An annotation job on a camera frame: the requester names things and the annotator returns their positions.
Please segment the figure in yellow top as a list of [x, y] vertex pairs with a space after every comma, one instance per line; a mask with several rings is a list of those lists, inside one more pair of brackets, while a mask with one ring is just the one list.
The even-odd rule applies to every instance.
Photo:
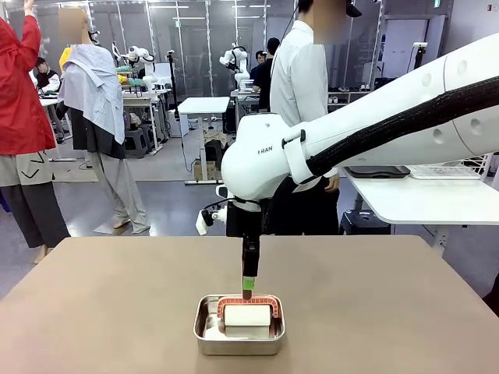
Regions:
[[64, 48], [59, 60], [58, 60], [58, 63], [59, 63], [59, 68], [61, 70], [61, 73], [64, 73], [64, 64], [68, 61], [69, 59], [69, 55], [71, 54], [71, 51], [72, 51], [72, 47], [69, 46], [69, 47], [66, 47]]

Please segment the mannequin in red jacket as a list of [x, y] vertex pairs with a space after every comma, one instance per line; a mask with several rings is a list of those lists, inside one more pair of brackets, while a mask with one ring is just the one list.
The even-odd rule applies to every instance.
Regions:
[[41, 43], [33, 3], [24, 0], [22, 37], [0, 18], [0, 192], [39, 263], [69, 232], [47, 155], [54, 134], [30, 78]]

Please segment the wooden shoe shelf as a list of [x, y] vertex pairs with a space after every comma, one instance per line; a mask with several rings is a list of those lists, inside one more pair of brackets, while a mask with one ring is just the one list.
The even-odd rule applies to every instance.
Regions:
[[327, 104], [329, 106], [346, 106], [365, 96], [366, 92], [363, 91], [329, 91], [327, 97]]

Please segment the black tripod stand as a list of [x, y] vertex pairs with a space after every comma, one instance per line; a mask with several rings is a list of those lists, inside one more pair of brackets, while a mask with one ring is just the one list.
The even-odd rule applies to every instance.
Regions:
[[427, 42], [413, 43], [406, 72], [409, 72], [410, 68], [418, 69], [422, 65], [423, 56], [426, 54], [427, 45]]

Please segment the grey plastic stool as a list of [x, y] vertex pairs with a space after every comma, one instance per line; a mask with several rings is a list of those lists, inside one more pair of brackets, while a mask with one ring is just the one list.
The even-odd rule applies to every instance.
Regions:
[[141, 159], [147, 154], [152, 154], [155, 147], [150, 126], [141, 125], [136, 129], [126, 130], [124, 147], [127, 158]]

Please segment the white background desk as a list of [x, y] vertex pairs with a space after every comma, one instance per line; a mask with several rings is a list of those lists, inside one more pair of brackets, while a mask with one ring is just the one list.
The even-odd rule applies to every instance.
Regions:
[[[179, 106], [180, 115], [195, 116], [198, 120], [199, 128], [199, 149], [200, 161], [203, 166], [203, 178], [206, 178], [206, 148], [204, 131], [212, 124], [212, 115], [222, 115], [226, 112], [229, 97], [188, 97]], [[220, 181], [195, 181], [185, 180], [185, 185], [217, 185]]]

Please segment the cardboard box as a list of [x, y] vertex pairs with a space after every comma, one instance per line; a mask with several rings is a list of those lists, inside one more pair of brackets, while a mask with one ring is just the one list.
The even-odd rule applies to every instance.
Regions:
[[194, 161], [193, 164], [194, 180], [199, 181], [220, 181], [221, 171], [218, 169], [215, 161], [206, 162], [206, 178], [203, 178], [203, 166], [200, 160]]

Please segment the mannequin with striped shirt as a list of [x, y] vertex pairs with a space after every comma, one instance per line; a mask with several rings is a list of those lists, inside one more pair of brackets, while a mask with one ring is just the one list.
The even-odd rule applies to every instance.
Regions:
[[112, 201], [115, 227], [131, 224], [133, 233], [150, 228], [125, 150], [122, 88], [110, 51], [89, 35], [87, 12], [58, 11], [58, 33], [70, 46], [58, 92], [58, 116], [68, 115], [73, 147], [87, 152], [97, 180]]

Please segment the black box under table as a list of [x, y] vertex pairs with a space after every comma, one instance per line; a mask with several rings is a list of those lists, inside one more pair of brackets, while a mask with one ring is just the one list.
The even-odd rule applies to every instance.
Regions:
[[340, 220], [340, 235], [390, 235], [391, 225], [372, 210], [346, 210]]

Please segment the pink handled lint roller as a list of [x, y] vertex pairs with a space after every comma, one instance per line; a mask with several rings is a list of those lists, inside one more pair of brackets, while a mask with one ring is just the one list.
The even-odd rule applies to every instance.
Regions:
[[218, 300], [220, 331], [228, 338], [266, 340], [280, 334], [281, 304], [273, 295], [223, 296]]

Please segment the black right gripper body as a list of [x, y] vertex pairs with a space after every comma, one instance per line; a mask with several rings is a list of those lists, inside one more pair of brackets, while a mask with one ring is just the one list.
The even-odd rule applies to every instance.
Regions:
[[228, 237], [270, 235], [269, 206], [268, 200], [262, 200], [258, 211], [249, 211], [237, 206], [235, 202], [228, 202], [225, 234]]

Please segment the rectangular stainless steel tray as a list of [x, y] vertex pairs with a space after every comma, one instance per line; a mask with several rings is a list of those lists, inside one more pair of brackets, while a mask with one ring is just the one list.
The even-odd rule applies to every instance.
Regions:
[[249, 340], [226, 337], [221, 331], [217, 317], [218, 300], [223, 296], [236, 295], [206, 295], [198, 303], [194, 319], [193, 333], [197, 339], [198, 348], [204, 355], [219, 356], [256, 356], [276, 355], [285, 339], [285, 318], [282, 310], [280, 334], [275, 339]]

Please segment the white side table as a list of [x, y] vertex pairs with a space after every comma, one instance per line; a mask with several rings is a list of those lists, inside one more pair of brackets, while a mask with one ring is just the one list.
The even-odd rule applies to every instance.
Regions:
[[499, 191], [480, 180], [346, 177], [358, 192], [357, 209], [366, 203], [389, 224], [434, 226], [439, 253], [452, 226], [499, 226]]

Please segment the person in white shirt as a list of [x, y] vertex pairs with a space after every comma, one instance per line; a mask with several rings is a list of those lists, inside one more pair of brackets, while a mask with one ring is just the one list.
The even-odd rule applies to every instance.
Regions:
[[[298, 18], [276, 51], [271, 68], [270, 109], [293, 127], [327, 110], [327, 61], [323, 42], [361, 12], [352, 0], [298, 0]], [[332, 168], [296, 190], [273, 210], [276, 235], [337, 235], [339, 189], [327, 193]]]

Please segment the seated person in dark jacket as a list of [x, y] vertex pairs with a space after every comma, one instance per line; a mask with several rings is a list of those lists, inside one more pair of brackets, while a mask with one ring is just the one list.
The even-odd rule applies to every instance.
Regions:
[[37, 89], [43, 93], [57, 93], [61, 86], [59, 75], [50, 69], [44, 58], [37, 58], [36, 70]]

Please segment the person in black cap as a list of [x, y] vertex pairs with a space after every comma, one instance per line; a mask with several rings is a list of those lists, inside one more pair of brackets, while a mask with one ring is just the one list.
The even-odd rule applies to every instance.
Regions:
[[258, 66], [253, 81], [253, 91], [259, 93], [259, 112], [269, 112], [270, 110], [271, 67], [279, 45], [280, 40], [276, 37], [267, 41], [267, 57]]

